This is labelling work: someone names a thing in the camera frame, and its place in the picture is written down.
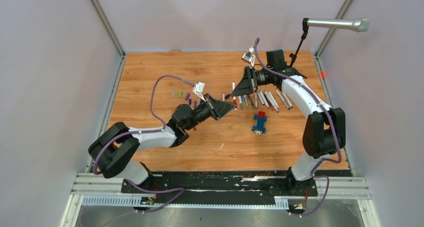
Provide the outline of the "purple tip white marker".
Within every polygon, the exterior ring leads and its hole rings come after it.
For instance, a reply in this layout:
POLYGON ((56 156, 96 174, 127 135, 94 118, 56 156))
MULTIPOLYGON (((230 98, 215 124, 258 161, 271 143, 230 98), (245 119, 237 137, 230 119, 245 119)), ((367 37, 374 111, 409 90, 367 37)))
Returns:
POLYGON ((261 97, 263 99, 263 102, 264 102, 265 106, 267 106, 267 108, 270 108, 270 105, 269 105, 269 103, 268 103, 268 101, 267 101, 267 99, 265 97, 265 94, 262 91, 260 91, 260 95, 261 95, 261 97))

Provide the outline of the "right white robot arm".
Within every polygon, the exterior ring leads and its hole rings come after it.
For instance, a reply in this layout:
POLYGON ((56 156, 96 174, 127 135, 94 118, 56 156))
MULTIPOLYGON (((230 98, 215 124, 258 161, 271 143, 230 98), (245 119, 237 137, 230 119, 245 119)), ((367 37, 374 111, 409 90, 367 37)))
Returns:
POLYGON ((286 191, 298 196, 310 186, 323 162, 342 161, 341 150, 346 145, 346 114, 342 108, 332 107, 312 91, 305 77, 287 64, 283 50, 266 52, 267 63, 262 63, 253 47, 241 58, 249 65, 234 86, 232 97, 253 94, 260 86, 272 84, 281 95, 288 96, 306 118, 302 136, 304 151, 288 169, 284 181, 286 191))

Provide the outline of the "red marker on rail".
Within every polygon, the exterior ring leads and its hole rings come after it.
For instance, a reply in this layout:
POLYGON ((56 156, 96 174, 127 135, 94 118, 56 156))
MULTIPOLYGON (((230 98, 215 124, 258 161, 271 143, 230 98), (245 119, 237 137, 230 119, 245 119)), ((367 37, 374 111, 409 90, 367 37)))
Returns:
POLYGON ((321 75, 321 78, 322 78, 323 80, 326 78, 325 73, 324 73, 322 70, 320 71, 320 75, 321 75))

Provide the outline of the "dark green cap pen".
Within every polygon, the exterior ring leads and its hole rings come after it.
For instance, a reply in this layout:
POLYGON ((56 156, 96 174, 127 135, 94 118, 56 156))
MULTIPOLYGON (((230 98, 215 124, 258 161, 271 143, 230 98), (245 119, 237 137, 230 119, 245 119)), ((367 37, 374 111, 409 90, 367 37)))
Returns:
POLYGON ((250 102, 250 104, 251 104, 252 108, 253 108, 253 109, 255 109, 255 108, 256 108, 256 105, 255 105, 255 103, 253 102, 252 97, 251 97, 250 95, 247 95, 247 98, 249 99, 249 102, 250 102))

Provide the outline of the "blue red toy robot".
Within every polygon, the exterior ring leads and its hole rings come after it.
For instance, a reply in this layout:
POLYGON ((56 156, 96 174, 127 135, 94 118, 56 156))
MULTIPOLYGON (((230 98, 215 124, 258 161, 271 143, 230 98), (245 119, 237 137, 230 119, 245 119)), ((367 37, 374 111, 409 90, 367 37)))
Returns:
POLYGON ((254 114, 253 119, 255 120, 255 125, 252 126, 251 131, 256 135, 261 135, 266 133, 265 123, 268 119, 264 111, 258 111, 254 114))

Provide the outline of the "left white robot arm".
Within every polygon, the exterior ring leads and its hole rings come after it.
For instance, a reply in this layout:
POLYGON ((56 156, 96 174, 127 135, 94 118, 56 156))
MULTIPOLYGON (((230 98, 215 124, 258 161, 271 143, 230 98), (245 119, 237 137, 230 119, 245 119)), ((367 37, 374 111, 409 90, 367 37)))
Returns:
POLYGON ((92 171, 106 179, 126 179, 140 193, 149 193, 152 174, 143 163, 132 159, 137 151, 180 146, 189 138, 189 130, 208 118, 220 120, 235 108, 235 103, 217 100, 207 93, 195 108, 186 103, 178 105, 163 127, 134 128, 116 122, 88 148, 92 171))

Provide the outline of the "orange red cap marker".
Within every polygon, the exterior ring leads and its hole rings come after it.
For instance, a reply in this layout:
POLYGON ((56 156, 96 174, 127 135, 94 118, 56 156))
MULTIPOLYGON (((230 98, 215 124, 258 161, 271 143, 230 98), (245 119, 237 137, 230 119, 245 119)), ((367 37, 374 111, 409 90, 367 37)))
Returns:
POLYGON ((265 98, 266 102, 267 102, 267 103, 268 103, 268 105, 269 105, 269 108, 270 108, 273 112, 275 112, 274 106, 273 106, 272 102, 270 101, 270 99, 267 97, 267 95, 266 95, 265 93, 264 93, 263 95, 264 95, 264 98, 265 98))

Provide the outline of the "silver microphone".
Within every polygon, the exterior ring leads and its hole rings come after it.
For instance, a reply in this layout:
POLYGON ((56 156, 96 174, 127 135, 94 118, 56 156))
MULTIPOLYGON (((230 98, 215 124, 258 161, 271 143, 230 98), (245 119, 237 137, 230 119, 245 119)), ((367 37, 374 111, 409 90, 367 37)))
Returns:
POLYGON ((357 33, 368 31, 371 21, 366 18, 358 19, 324 19, 304 18, 302 24, 305 27, 329 28, 350 30, 357 33))

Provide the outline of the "black microphone tripod stand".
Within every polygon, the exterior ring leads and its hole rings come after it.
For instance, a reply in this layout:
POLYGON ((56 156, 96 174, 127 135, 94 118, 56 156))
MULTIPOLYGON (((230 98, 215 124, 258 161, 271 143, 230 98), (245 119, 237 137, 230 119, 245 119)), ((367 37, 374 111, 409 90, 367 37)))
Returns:
POLYGON ((307 38, 307 35, 308 35, 308 32, 309 32, 308 21, 309 21, 309 18, 304 18, 302 20, 302 35, 300 37, 300 42, 299 42, 299 44, 297 46, 296 51, 294 53, 291 53, 289 55, 289 57, 291 58, 290 65, 289 65, 290 68, 293 68, 293 65, 294 65, 294 63, 297 60, 298 53, 299 53, 299 51, 301 49, 301 46, 302 46, 304 40, 307 38))

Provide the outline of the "brown cap marker horizontal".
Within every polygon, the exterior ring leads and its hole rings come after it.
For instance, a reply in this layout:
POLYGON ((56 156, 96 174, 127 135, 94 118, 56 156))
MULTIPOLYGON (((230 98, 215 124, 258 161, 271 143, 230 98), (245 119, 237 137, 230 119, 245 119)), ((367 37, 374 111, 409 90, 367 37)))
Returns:
POLYGON ((287 108, 290 110, 293 107, 291 101, 289 100, 288 96, 284 92, 282 92, 282 96, 283 96, 283 99, 286 102, 287 108))

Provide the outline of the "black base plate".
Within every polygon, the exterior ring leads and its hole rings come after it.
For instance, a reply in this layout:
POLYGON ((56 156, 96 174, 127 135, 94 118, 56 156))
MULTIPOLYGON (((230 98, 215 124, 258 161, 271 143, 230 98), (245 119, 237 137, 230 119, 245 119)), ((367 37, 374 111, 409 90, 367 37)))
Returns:
POLYGON ((176 196, 168 190, 183 188, 175 204, 273 204, 275 197, 304 201, 317 197, 313 179, 295 183, 286 170, 258 171, 155 171, 141 188, 160 191, 156 203, 176 196))

